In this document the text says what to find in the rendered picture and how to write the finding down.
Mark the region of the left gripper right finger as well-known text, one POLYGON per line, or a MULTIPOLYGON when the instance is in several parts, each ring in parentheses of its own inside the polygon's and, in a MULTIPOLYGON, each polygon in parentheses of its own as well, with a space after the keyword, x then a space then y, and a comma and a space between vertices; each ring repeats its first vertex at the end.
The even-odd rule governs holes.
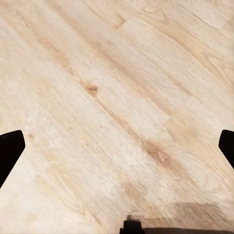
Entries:
POLYGON ((234 169, 234 132, 222 130, 218 146, 234 169))

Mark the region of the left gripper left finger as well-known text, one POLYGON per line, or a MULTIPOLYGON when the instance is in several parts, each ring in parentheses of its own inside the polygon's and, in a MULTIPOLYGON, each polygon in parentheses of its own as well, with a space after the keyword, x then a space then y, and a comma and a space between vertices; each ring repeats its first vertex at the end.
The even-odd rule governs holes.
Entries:
POLYGON ((21 130, 0 135, 0 188, 25 149, 21 130))

